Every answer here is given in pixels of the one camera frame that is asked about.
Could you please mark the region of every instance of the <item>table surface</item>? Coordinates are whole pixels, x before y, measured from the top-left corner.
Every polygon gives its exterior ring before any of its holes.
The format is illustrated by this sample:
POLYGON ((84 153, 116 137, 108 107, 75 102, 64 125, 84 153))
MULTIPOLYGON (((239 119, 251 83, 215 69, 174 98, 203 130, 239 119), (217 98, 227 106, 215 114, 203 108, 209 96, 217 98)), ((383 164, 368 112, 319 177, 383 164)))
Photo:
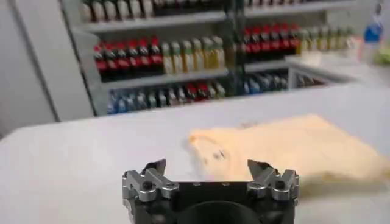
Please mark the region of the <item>table surface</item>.
POLYGON ((326 78, 360 82, 370 86, 390 86, 390 67, 369 65, 338 52, 313 52, 303 56, 286 58, 287 63, 295 68, 315 72, 326 78))
MULTIPOLYGON (((201 180, 191 130, 309 113, 390 154, 390 90, 357 84, 21 128, 0 142, 0 223, 129 223, 125 170, 166 158, 169 179, 201 180)), ((389 223, 389 208, 387 194, 327 198, 301 203, 296 223, 389 223)))

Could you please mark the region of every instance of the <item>shelf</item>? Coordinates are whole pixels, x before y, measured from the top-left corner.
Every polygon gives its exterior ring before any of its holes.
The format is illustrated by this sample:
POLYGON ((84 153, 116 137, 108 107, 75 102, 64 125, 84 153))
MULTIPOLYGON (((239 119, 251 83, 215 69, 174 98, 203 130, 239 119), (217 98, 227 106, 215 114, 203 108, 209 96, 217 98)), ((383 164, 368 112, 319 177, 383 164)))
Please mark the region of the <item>shelf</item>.
POLYGON ((246 64, 244 66, 246 73, 261 72, 265 70, 280 69, 280 68, 287 68, 287 67, 288 65, 285 60, 258 62, 258 63, 246 64))
POLYGON ((192 13, 187 15, 175 15, 153 17, 148 19, 136 19, 127 21, 115 21, 106 23, 91 23, 82 26, 84 31, 91 33, 105 33, 121 30, 150 29, 168 26, 179 26, 197 23, 215 23, 226 19, 222 11, 192 13))
POLYGON ((225 68, 194 72, 190 74, 161 75, 139 79, 130 79, 125 81, 103 83, 102 85, 104 89, 139 88, 144 86, 165 85, 170 83, 190 82, 194 80, 225 77, 228 73, 229 71, 225 68))
POLYGON ((320 12, 326 10, 342 9, 351 7, 356 1, 328 1, 328 2, 308 2, 301 5, 286 5, 275 7, 246 8, 244 14, 246 18, 256 18, 265 16, 293 15, 308 12, 320 12))

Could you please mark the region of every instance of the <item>yellow cloth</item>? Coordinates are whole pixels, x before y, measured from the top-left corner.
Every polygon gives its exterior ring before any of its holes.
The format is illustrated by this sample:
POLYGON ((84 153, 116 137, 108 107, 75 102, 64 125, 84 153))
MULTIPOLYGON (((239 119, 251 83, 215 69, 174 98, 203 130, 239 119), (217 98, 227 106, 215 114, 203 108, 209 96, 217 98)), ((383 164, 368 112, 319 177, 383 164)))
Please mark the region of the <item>yellow cloth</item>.
POLYGON ((372 190, 390 177, 386 157, 312 114, 247 128, 195 130, 190 143, 218 181, 252 180, 248 159, 267 162, 281 173, 297 171, 303 194, 324 191, 328 183, 342 183, 346 191, 372 190))

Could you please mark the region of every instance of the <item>red bottle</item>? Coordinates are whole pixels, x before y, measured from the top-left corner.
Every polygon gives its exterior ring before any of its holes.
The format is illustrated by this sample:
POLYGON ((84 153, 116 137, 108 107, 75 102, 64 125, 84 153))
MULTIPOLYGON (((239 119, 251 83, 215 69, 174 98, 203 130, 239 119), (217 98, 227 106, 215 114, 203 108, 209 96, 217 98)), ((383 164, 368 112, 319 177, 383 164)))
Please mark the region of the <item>red bottle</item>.
POLYGON ((138 53, 138 43, 136 40, 130 40, 128 43, 128 57, 130 61, 130 73, 132 77, 138 77, 140 74, 141 60, 138 53))
POLYGON ((105 58, 108 65, 108 70, 110 73, 110 78, 112 80, 116 80, 118 77, 120 77, 120 70, 118 65, 118 58, 116 56, 116 49, 114 48, 113 44, 106 44, 105 45, 105 58))
POLYGON ((288 55, 290 50, 289 27, 284 23, 280 29, 280 52, 283 55, 288 55))
POLYGON ((117 43, 116 48, 118 50, 118 65, 121 70, 121 74, 125 76, 130 76, 130 60, 127 56, 126 48, 124 43, 117 43))
POLYGON ((246 28, 244 37, 243 37, 244 47, 245 47, 245 59, 246 63, 250 63, 253 61, 252 50, 250 48, 250 29, 246 28))
POLYGON ((107 62, 104 60, 104 55, 102 53, 102 48, 98 45, 94 47, 94 55, 93 58, 95 59, 95 64, 97 67, 97 70, 99 70, 100 77, 102 79, 102 82, 105 81, 108 74, 108 66, 107 62))
POLYGON ((156 36, 152 37, 152 44, 151 44, 151 52, 150 53, 151 53, 153 72, 157 75, 162 75, 164 73, 163 56, 161 53, 158 38, 156 36))
POLYGON ((299 47, 299 27, 297 24, 293 24, 289 30, 289 39, 290 39, 290 52, 289 55, 294 55, 297 52, 297 48, 299 47))
POLYGON ((274 25, 271 30, 271 60, 278 60, 283 58, 280 52, 280 26, 274 25))
POLYGON ((271 59, 271 28, 269 26, 264 26, 261 29, 260 34, 260 43, 261 43, 261 60, 268 61, 271 59))
POLYGON ((254 27, 252 29, 250 49, 252 51, 253 59, 256 61, 260 61, 261 60, 261 55, 260 55, 261 46, 260 46, 260 28, 259 27, 254 27))
POLYGON ((149 55, 149 48, 147 46, 146 38, 141 39, 139 52, 140 52, 140 59, 141 59, 140 72, 143 73, 142 75, 149 75, 149 73, 151 72, 151 58, 149 55))

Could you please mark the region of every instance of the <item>white wall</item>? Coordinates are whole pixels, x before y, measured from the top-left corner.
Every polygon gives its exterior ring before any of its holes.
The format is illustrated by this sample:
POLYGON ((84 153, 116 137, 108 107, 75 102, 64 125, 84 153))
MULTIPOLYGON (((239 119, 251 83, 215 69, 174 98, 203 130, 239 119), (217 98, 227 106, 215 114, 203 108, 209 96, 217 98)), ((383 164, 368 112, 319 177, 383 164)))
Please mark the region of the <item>white wall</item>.
POLYGON ((0 135, 54 122, 8 1, 0 1, 0 135))

